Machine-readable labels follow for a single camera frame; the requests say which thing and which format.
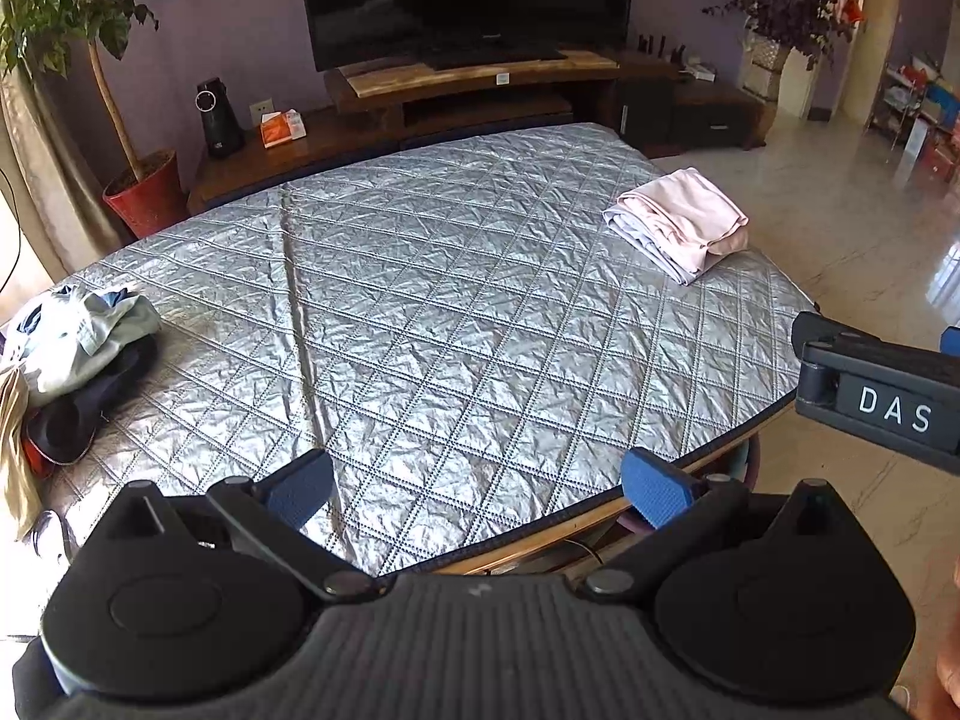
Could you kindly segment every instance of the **tv cabinet drawer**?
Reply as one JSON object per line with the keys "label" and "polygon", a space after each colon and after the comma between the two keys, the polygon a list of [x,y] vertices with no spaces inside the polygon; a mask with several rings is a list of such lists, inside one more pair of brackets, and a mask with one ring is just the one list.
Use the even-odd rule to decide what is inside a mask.
{"label": "tv cabinet drawer", "polygon": [[684,148],[745,146],[754,124],[755,111],[746,105],[678,105],[670,141]]}

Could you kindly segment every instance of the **potted plant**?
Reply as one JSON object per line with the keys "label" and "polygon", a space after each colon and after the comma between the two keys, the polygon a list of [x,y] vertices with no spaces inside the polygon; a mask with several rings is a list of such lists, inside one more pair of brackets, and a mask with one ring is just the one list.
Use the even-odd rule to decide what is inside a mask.
{"label": "potted plant", "polygon": [[853,27],[843,20],[842,0],[725,0],[704,8],[720,15],[739,11],[747,17],[750,70],[744,88],[774,103],[791,50],[808,57],[808,70],[827,57],[832,61],[833,43],[838,35],[853,37]]}
{"label": "potted plant", "polygon": [[186,218],[186,198],[179,186],[174,151],[157,151],[140,159],[104,78],[97,43],[117,59],[127,50],[131,20],[160,28],[154,14],[136,0],[3,0],[0,60],[5,71],[33,66],[66,77],[71,45],[83,41],[97,87],[107,106],[128,170],[107,185],[104,201],[138,238]]}

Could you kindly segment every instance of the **orange box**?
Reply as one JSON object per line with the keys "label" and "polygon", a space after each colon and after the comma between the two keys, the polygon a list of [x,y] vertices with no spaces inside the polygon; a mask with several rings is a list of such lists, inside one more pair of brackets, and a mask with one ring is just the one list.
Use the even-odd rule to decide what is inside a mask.
{"label": "orange box", "polygon": [[293,109],[286,113],[265,113],[260,122],[260,136],[265,148],[272,148],[305,138],[306,127],[301,115]]}

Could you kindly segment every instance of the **screw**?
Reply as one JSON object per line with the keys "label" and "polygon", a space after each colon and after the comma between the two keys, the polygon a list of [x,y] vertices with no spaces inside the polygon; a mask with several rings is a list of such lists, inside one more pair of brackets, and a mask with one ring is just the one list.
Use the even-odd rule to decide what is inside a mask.
{"label": "screw", "polygon": [[619,595],[633,586],[634,578],[616,568],[601,568],[587,577],[587,587],[597,595]]}
{"label": "screw", "polygon": [[323,590],[334,598],[346,600],[363,595],[373,587],[373,579],[360,571],[336,571],[323,583]]}

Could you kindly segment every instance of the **tissue box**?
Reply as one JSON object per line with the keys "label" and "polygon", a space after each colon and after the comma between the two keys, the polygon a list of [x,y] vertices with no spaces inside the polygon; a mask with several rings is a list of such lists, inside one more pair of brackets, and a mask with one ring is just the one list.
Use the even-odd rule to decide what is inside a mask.
{"label": "tissue box", "polygon": [[306,127],[301,115],[291,109],[286,113],[265,113],[260,122],[260,136],[266,148],[306,137]]}
{"label": "tissue box", "polygon": [[686,71],[690,73],[698,81],[709,81],[714,83],[717,80],[717,72],[707,65],[693,64],[692,62],[686,66]]}

